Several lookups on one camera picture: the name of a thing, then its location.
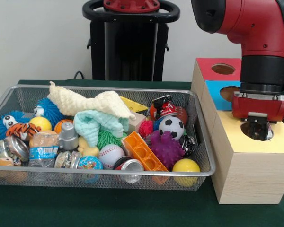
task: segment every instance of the toy soccer ball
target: toy soccer ball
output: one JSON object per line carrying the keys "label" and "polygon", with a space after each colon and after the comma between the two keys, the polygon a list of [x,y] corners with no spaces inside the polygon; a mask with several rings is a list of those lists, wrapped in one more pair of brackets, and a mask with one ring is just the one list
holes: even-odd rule
{"label": "toy soccer ball", "polygon": [[177,117],[165,117],[159,125],[160,135],[165,131],[170,131],[172,138],[178,140],[184,133],[184,124]]}

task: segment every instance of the metal mesh basket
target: metal mesh basket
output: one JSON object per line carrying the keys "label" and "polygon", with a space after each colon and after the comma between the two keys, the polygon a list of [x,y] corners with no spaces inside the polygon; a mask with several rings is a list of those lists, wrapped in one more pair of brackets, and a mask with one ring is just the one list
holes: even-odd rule
{"label": "metal mesh basket", "polygon": [[[200,173],[178,172],[149,172],[149,171],[119,171],[119,170],[82,170],[37,167],[6,167],[0,166],[0,185],[23,186],[54,186],[54,187],[92,187],[92,188],[127,188],[127,189],[156,189],[156,190],[191,190],[199,189],[207,176],[215,171],[212,149],[207,135],[203,115],[198,98],[190,91],[122,89],[99,87],[66,87],[86,98],[95,97],[107,90],[114,90],[119,95],[133,101],[150,106],[157,97],[172,94],[173,103],[186,108],[188,135],[197,140],[197,149],[190,157],[200,167]],[[18,85],[11,87],[0,99],[0,114],[12,110],[21,110],[27,115],[32,111],[37,101],[49,94],[49,86]],[[140,178],[135,183],[130,182],[135,175]],[[158,184],[155,177],[166,178],[163,184]]]}

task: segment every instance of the tiger toy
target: tiger toy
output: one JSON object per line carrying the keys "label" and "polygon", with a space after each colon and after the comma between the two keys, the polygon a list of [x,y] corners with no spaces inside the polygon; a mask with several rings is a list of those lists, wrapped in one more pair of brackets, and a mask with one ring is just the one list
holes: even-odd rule
{"label": "tiger toy", "polygon": [[41,131],[41,127],[32,123],[17,123],[6,131],[6,136],[15,135],[22,140],[30,140],[39,131]]}

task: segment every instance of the white ball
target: white ball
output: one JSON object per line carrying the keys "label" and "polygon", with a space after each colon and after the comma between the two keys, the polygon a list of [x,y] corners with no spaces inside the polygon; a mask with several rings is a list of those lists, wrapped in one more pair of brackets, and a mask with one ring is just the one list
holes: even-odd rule
{"label": "white ball", "polygon": [[104,169],[113,169],[116,161],[125,155],[123,149],[115,144],[108,144],[100,150],[99,159]]}
{"label": "white ball", "polygon": [[162,135],[165,131],[170,131],[171,136],[178,140],[184,133],[184,124],[177,117],[165,117],[159,124],[159,132]]}

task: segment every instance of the white cloth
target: white cloth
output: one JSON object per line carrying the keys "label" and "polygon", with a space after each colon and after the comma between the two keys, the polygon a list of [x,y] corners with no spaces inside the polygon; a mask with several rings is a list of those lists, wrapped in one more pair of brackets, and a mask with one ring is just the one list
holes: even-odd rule
{"label": "white cloth", "polygon": [[50,84],[48,98],[66,116],[74,116],[77,112],[84,110],[98,110],[117,118],[131,118],[132,120],[136,118],[115,91],[105,91],[95,98],[85,98],[64,87],[58,87],[53,82]]}

